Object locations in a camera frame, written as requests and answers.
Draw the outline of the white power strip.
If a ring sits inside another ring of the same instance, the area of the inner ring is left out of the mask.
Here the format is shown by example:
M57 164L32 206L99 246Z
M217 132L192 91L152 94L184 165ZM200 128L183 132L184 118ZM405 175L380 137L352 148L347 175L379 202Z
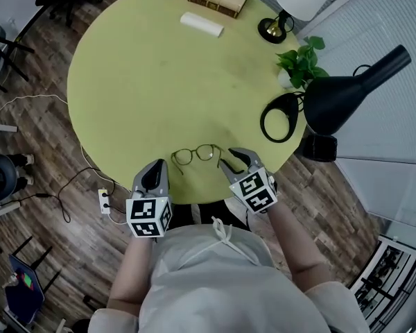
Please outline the white power strip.
M110 214L110 195L105 188L98 190L98 200L102 214Z

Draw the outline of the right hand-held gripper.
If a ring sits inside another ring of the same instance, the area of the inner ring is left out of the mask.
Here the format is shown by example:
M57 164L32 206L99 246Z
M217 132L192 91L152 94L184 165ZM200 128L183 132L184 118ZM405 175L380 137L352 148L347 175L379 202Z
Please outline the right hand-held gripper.
M229 188L242 204L256 214L277 203L274 178L262 167L257 153L247 148L228 148L228 151L246 165L248 172L253 172L245 176L244 170L235 170L228 161L220 159L220 168L231 183Z

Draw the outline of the white framed shelf rack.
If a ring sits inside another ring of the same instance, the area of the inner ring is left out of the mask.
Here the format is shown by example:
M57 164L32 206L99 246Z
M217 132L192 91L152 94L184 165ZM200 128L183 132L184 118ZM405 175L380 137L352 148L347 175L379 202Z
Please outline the white framed shelf rack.
M370 333L382 333L416 288L416 248L379 235L361 273L350 284Z

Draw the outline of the small green potted plant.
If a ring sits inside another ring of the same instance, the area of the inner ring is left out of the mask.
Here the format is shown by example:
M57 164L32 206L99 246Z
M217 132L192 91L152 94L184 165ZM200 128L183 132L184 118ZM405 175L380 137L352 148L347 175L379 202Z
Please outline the small green potted plant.
M305 45L298 50L278 53L277 66L289 76L289 82L295 89L305 88L306 84L315 78L329 77L329 74L318 66L316 51L325 49L322 37L305 37Z

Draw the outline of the round yellow table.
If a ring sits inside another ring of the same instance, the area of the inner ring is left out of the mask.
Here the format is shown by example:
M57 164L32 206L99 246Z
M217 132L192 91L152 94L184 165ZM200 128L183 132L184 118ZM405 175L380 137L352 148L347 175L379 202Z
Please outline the round yellow table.
M180 23L192 12L224 26L214 37ZM294 36L266 42L257 25L272 10L247 0L237 18L188 0L118 0L104 10L80 40L69 68L67 103L84 150L107 176L131 187L148 163L201 144L258 153L269 171L279 170L298 147L306 120L293 136L266 139L260 116L282 95L277 54L297 49ZM288 122L273 110L265 128L283 137Z

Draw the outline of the person's right forearm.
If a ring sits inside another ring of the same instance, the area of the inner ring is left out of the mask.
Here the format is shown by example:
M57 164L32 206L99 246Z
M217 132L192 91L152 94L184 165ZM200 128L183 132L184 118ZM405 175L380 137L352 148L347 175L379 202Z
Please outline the person's right forearm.
M296 286L306 292L332 282L326 258L291 210L278 202L267 209L267 216Z

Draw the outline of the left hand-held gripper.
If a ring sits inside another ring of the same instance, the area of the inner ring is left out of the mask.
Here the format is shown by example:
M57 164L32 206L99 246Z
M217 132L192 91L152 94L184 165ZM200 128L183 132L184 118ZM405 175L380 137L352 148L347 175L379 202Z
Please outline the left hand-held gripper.
M125 207L127 224L136 238L165 235L173 215L168 188L168 165L164 159L147 164L135 176Z

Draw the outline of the black chair base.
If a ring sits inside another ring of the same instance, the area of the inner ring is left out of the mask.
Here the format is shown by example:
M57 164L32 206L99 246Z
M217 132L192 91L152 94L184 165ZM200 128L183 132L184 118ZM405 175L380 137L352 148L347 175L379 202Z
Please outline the black chair base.
M106 308L105 303L102 303L89 295L84 295L83 303L93 312L97 311L98 309Z

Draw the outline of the dark blue folding table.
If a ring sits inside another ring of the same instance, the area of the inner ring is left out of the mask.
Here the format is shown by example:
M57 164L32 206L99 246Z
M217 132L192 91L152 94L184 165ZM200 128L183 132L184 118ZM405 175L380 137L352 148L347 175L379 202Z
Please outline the dark blue folding table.
M61 273L61 271L58 271L45 287L41 286L36 269L44 261L45 257L50 253L53 247L50 246L32 264L27 264L17 257L17 253L24 246L26 246L32 238L32 236L27 238L25 242L22 243L13 253L9 254L8 259L13 269L14 276L17 279L17 283L14 285L7 284L4 288L9 311L17 318L20 323L25 323L27 325L34 321L36 314L41 309L45 301L45 293L49 290L49 287L55 282ZM16 274L19 269L26 269L34 273L35 288L33 291L19 282Z

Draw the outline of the person's white shirt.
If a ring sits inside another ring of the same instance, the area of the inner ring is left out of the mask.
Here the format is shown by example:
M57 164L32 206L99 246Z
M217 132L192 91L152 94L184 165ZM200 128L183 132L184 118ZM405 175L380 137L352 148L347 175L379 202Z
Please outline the person's white shirt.
M99 309L88 333L370 333L343 284L301 291L260 237L218 219L169 231L151 268L139 313Z

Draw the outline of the dark-framed eyeglasses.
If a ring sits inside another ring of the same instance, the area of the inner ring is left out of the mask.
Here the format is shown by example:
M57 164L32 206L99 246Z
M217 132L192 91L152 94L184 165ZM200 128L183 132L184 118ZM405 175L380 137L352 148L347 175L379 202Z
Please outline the dark-framed eyeglasses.
M218 168L222 153L222 148L215 144L201 144L194 149L181 148L173 152L171 154L171 161L183 176L184 172L182 167L189 165L193 161L194 155L202 162L208 162L212 159L216 159L216 167Z

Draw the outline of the black cone-shade desk lamp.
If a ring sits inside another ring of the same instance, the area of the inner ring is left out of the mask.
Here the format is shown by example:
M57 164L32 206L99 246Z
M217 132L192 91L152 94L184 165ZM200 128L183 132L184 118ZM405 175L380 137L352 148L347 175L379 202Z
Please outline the black cone-shade desk lamp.
M353 115L366 97L411 63L409 52L399 45L363 73L353 76L328 76L312 80L304 92L285 93L264 108L260 128L274 143L288 141L303 112L307 125L318 135L332 136ZM288 119L288 132L281 139L271 137L265 128L269 111L283 112Z

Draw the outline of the black cube-shaped box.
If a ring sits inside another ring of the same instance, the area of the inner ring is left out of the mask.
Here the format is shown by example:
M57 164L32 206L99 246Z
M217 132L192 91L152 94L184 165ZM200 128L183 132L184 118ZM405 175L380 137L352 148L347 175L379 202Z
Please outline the black cube-shaped box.
M334 162L337 146L338 141L333 136L312 134L301 141L297 153L316 162Z

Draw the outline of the red green toy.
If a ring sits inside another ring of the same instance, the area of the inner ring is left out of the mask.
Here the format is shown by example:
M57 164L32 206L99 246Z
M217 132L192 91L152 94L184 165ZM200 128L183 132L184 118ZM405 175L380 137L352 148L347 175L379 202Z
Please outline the red green toy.
M29 270L18 270L16 272L18 280L20 283L22 283L25 287L30 289L31 291L34 290L35 284L34 284L34 273Z

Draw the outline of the white glasses case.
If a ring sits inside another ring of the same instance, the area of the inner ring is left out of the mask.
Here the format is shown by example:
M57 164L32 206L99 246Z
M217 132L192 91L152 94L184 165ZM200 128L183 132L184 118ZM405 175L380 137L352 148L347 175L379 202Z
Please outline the white glasses case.
M224 26L217 24L209 19L201 17L192 12L184 13L180 18L180 23L185 26L197 29L214 37L220 37Z

